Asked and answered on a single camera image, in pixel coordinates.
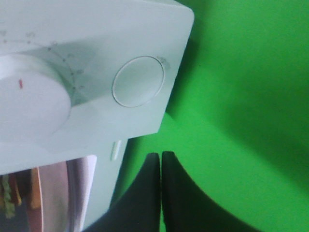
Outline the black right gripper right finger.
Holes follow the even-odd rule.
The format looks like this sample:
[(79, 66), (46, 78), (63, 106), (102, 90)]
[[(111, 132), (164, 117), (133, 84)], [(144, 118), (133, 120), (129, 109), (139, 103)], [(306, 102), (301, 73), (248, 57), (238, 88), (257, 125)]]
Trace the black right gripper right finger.
[(162, 153), (162, 206), (168, 232), (255, 232), (213, 201), (172, 151)]

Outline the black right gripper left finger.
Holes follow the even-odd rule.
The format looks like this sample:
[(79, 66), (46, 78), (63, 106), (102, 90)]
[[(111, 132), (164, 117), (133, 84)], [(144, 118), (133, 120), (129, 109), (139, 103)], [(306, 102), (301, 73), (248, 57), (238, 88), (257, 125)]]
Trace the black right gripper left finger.
[(158, 232), (161, 212), (160, 159), (149, 153), (134, 181), (86, 232)]

